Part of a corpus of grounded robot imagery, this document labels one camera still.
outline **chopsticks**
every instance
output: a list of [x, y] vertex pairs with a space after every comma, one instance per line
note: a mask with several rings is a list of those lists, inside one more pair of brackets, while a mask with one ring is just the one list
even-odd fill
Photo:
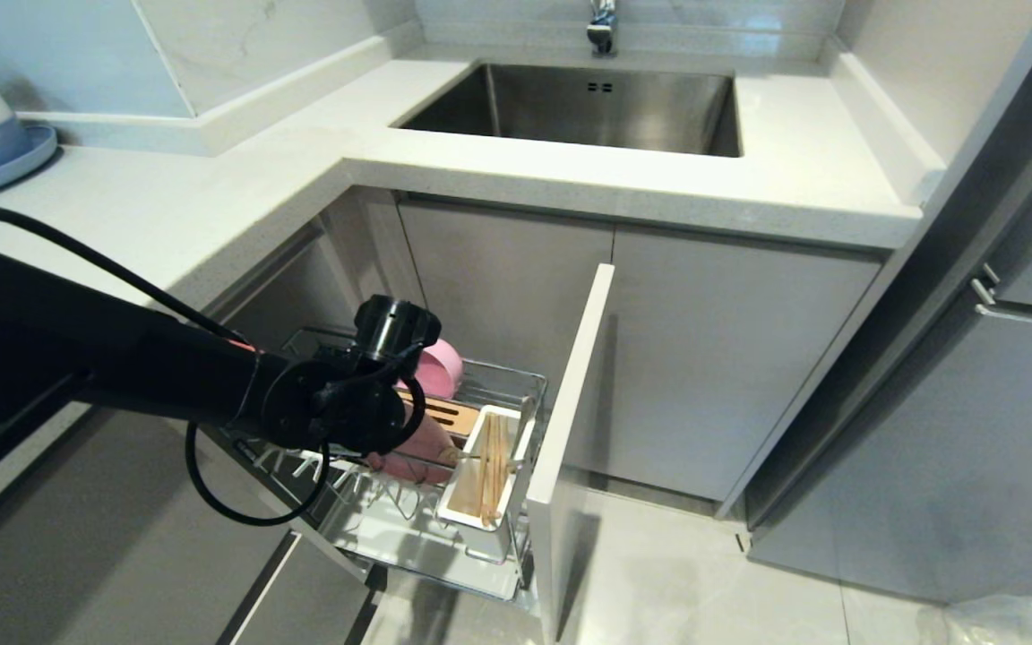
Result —
[[484, 444], [480, 448], [480, 521], [492, 527], [499, 519], [499, 497], [508, 481], [508, 432], [506, 420], [496, 414], [484, 417]]

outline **faucet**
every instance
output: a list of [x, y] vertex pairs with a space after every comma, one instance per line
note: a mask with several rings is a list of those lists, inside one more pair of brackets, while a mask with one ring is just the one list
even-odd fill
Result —
[[591, 57], [612, 58], [615, 55], [615, 0], [590, 0], [591, 22], [588, 24], [588, 41]]

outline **refrigerator door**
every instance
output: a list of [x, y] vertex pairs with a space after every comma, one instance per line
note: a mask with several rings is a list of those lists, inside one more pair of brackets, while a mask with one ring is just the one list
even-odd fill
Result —
[[[999, 297], [1032, 304], [1032, 261]], [[752, 559], [930, 601], [1032, 595], [1032, 323], [975, 302], [961, 291]]]

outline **backsplash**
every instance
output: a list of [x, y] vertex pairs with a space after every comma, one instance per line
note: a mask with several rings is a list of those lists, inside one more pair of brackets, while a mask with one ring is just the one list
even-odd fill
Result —
[[[620, 51], [818, 58], [843, 0], [619, 0]], [[417, 0], [425, 39], [586, 47], [586, 0]]]
[[190, 116], [128, 1], [0, 0], [0, 93], [17, 110]]
[[197, 115], [417, 18], [412, 0], [135, 0]]

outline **pink bowl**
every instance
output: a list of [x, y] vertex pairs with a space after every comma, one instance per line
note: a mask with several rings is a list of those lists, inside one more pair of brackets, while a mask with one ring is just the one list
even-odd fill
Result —
[[426, 395], [453, 398], [464, 376], [464, 360], [444, 340], [424, 348], [417, 366], [417, 381]]

